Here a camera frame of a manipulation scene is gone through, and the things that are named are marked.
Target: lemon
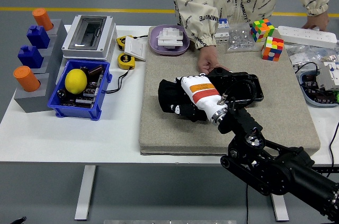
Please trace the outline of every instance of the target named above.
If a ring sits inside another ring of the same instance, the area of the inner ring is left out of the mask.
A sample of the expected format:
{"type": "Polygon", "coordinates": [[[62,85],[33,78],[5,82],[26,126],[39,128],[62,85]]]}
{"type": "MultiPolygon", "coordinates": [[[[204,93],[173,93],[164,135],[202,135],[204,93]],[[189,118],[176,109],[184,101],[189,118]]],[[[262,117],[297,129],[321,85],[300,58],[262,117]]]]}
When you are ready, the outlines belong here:
{"type": "Polygon", "coordinates": [[[87,85],[86,74],[81,69],[72,69],[65,78],[65,88],[70,93],[79,94],[87,85]]]}

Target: clear plastic bag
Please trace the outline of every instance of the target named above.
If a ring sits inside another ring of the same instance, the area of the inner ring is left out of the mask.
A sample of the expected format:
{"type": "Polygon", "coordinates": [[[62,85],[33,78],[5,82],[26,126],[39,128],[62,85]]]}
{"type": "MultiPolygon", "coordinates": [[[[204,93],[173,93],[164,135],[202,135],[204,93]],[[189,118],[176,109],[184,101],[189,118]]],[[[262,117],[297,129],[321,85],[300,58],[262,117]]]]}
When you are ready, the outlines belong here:
{"type": "MultiPolygon", "coordinates": [[[[285,48],[295,70],[308,62],[315,62],[319,65],[321,62],[338,61],[338,53],[335,49],[319,48],[304,44],[285,45],[285,48]]],[[[300,71],[314,69],[314,64],[307,64],[300,71]]]]}
{"type": "Polygon", "coordinates": [[[256,45],[248,23],[233,24],[229,30],[229,40],[227,52],[246,52],[259,51],[260,47],[256,45]]]}

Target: gray floor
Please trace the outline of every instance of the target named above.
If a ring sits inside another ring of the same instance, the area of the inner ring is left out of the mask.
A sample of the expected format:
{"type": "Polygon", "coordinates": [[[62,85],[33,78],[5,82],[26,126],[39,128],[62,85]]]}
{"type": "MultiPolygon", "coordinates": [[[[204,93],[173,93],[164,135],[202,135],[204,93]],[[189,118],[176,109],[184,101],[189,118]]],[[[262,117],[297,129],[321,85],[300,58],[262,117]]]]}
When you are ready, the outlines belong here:
{"type": "MultiPolygon", "coordinates": [[[[151,8],[173,9],[173,0],[0,0],[1,7],[151,8]]],[[[298,0],[278,0],[277,12],[303,12],[298,0]]],[[[329,13],[339,13],[337,0],[329,13]]],[[[78,12],[49,12],[71,24],[78,12]]],[[[176,24],[174,14],[111,14],[118,25],[176,24]]],[[[274,16],[275,26],[302,26],[303,17],[274,16]]],[[[0,11],[0,120],[15,91],[17,53],[29,44],[25,36],[35,24],[31,11],[0,11]]],[[[339,19],[328,30],[339,35],[339,19]]],[[[27,216],[27,224],[74,223],[83,165],[1,164],[0,224],[27,216]]],[[[339,182],[338,175],[331,178],[339,182]]],[[[327,219],[294,196],[286,195],[290,223],[322,223],[327,219]]],[[[100,166],[87,223],[105,219],[235,219],[245,223],[245,184],[222,167],[100,166]]],[[[249,222],[274,223],[271,199],[249,189],[249,222]]]]}

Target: gray felt mat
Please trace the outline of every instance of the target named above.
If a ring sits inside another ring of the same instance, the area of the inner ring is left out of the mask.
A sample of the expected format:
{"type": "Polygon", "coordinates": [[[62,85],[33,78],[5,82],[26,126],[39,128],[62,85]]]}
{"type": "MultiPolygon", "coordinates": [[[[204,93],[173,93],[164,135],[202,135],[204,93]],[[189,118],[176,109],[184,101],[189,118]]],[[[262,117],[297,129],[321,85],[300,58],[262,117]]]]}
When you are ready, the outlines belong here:
{"type": "MultiPolygon", "coordinates": [[[[273,36],[280,37],[277,31],[273,36]]],[[[264,137],[287,147],[303,146],[308,154],[314,154],[320,148],[319,137],[286,51],[274,62],[262,60],[259,51],[228,53],[226,46],[217,48],[221,64],[234,72],[258,76],[264,100],[247,111],[263,127],[264,137]]],[[[227,153],[232,132],[222,135],[210,122],[193,123],[176,114],[164,113],[159,106],[160,81],[198,75],[197,58],[198,51],[193,45],[177,57],[158,55],[149,46],[139,137],[142,154],[227,153]]]]}

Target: purple tray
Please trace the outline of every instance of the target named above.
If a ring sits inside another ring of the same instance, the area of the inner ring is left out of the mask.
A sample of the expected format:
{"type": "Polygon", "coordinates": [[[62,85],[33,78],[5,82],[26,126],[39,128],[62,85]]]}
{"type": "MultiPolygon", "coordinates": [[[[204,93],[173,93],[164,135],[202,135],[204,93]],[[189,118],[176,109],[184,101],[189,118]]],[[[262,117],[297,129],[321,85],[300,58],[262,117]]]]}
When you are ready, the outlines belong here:
{"type": "Polygon", "coordinates": [[[187,37],[187,34],[185,32],[185,28],[180,25],[168,25],[168,24],[161,24],[153,28],[153,30],[150,32],[149,37],[149,44],[150,47],[153,49],[154,52],[163,55],[163,56],[179,56],[182,53],[185,53],[187,48],[189,48],[190,45],[190,39],[187,37]],[[180,31],[183,32],[184,38],[182,40],[183,45],[181,47],[176,47],[174,49],[167,49],[163,46],[158,46],[158,36],[160,32],[163,30],[163,28],[177,28],[180,31]]]}

